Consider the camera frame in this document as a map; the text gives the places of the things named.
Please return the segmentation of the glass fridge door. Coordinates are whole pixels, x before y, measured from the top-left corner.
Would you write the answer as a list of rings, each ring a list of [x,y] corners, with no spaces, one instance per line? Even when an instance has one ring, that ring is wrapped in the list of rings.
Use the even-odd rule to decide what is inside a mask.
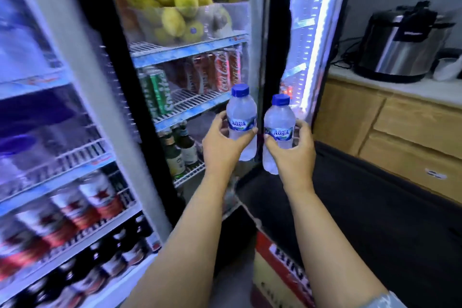
[[[18,209],[99,170],[124,211],[0,282],[0,303],[139,212],[164,246],[171,232],[131,114],[101,36],[77,0],[0,0],[0,225]],[[110,281],[80,308],[116,308],[158,253]]]

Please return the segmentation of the row of dark glass bottles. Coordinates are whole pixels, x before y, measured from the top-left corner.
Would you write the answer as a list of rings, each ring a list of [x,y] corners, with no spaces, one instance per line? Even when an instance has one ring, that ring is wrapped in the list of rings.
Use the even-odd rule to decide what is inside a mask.
[[[85,299],[160,249],[157,233],[139,212],[26,285],[0,308],[80,308]]]

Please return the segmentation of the person's right hand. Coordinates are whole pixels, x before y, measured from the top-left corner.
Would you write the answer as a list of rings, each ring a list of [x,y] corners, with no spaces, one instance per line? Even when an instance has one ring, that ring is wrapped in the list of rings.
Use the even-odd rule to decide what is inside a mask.
[[[315,166],[315,146],[308,123],[296,119],[299,128],[298,145],[288,150],[287,156],[273,157],[286,194],[300,192],[314,193],[313,171]]]

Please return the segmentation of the white bowl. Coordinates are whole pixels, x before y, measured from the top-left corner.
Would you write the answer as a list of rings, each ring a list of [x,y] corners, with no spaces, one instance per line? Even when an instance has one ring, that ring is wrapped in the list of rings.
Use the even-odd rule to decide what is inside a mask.
[[[432,78],[437,82],[448,82],[457,79],[460,73],[462,73],[462,54],[457,59],[440,59]]]

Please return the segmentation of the small blue-capped water bottle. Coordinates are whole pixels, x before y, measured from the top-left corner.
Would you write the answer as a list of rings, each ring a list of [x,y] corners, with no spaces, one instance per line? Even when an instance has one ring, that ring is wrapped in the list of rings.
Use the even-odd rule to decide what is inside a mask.
[[[287,94],[273,95],[272,106],[264,116],[264,133],[272,136],[283,149],[292,148],[296,126],[296,116],[290,107],[290,100]]]
[[[235,84],[226,106],[229,138],[238,140],[257,127],[257,105],[245,83]]]

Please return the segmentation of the grey sleeve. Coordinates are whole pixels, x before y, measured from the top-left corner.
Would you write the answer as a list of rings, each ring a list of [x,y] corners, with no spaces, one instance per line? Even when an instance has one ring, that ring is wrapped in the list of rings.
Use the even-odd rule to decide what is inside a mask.
[[[390,291],[372,299],[359,308],[407,308],[407,306]]]

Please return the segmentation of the green soda can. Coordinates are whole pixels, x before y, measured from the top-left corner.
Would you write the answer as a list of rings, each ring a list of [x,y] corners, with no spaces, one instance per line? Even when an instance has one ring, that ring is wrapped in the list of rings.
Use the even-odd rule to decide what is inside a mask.
[[[156,66],[145,66],[143,71],[149,76],[160,114],[165,116],[173,112],[175,103],[171,94],[169,82],[163,69]]]
[[[159,107],[156,101],[151,78],[142,69],[137,69],[137,75],[150,115],[152,119],[155,119],[159,117]]]

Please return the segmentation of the orange fruit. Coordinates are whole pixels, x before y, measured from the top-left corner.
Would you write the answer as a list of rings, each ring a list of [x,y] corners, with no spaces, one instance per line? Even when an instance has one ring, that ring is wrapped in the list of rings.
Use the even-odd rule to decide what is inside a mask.
[[[127,0],[114,0],[122,27],[125,31],[140,30],[136,14],[130,9]]]

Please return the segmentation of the person's right forearm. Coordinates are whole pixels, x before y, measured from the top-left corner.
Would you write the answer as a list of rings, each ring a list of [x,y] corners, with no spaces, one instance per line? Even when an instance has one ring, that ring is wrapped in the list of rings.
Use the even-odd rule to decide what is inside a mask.
[[[286,193],[317,308],[360,308],[389,293],[352,247],[313,188]]]

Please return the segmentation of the person's left forearm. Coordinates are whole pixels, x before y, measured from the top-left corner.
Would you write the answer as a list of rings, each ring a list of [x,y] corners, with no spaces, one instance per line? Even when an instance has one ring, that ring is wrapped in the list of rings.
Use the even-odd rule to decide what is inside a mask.
[[[232,168],[207,167],[181,219],[121,308],[207,308]]]

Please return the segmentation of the green glass bottle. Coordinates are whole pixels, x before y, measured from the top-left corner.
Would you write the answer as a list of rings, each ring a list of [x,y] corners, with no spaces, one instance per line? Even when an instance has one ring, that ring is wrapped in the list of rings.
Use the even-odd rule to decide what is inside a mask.
[[[182,159],[185,165],[195,167],[199,164],[199,157],[195,141],[187,130],[187,121],[172,126],[172,132],[176,145],[181,149]]]
[[[174,180],[180,179],[185,175],[186,167],[182,158],[182,151],[177,146],[172,131],[170,129],[159,131],[159,138],[163,145],[170,175]]]

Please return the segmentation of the steel rice cooker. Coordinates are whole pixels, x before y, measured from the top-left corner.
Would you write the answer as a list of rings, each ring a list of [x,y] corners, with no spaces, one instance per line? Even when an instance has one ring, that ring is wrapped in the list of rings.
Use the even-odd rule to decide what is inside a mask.
[[[446,13],[431,10],[430,1],[375,12],[359,45],[353,71],[380,82],[418,82],[430,72],[455,24]]]

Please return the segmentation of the fridge door with light strip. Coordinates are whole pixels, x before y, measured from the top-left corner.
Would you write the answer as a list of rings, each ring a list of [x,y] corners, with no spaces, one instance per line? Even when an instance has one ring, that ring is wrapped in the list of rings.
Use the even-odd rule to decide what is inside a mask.
[[[313,124],[348,0],[290,0],[291,33],[280,82],[299,119]]]

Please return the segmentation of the clear plastic fruit container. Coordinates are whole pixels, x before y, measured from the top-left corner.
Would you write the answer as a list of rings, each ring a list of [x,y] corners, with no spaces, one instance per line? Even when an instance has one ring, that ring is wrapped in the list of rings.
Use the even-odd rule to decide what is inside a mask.
[[[124,31],[129,44],[148,42],[170,47],[231,36],[233,32],[250,30],[249,4],[212,3],[199,6],[191,17],[177,7],[130,7],[136,14],[140,30]]]

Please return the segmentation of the red soda can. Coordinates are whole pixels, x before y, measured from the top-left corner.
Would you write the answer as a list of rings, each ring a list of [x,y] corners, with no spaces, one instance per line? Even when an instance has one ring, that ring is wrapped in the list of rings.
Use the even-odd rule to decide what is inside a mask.
[[[192,59],[196,71],[198,94],[207,94],[217,89],[214,63],[211,55],[200,54]]]
[[[186,78],[186,89],[198,94],[200,80],[193,64],[189,60],[185,60],[183,61],[183,69]]]
[[[215,51],[213,55],[217,89],[221,93],[228,92],[231,89],[231,72],[228,52],[220,50]]]
[[[233,47],[228,50],[230,82],[232,87],[235,84],[242,83],[241,54],[242,50],[240,47]]]

